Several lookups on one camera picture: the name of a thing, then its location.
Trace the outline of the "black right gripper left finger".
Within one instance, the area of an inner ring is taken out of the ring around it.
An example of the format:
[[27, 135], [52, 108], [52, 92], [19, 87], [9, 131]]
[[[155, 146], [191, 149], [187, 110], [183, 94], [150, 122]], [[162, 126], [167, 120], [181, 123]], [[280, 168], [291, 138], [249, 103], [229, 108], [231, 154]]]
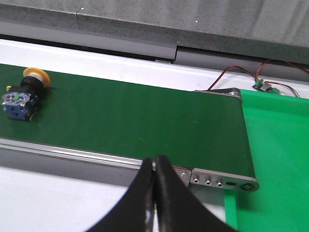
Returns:
[[155, 212], [153, 186], [153, 161], [146, 158], [122, 198], [88, 231], [152, 232]]

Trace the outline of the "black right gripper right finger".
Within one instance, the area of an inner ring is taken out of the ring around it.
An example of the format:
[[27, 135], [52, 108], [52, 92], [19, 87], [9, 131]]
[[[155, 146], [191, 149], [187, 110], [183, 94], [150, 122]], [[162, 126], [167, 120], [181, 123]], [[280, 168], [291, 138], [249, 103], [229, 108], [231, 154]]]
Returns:
[[166, 155], [155, 160], [155, 201], [161, 232], [235, 232], [187, 188]]

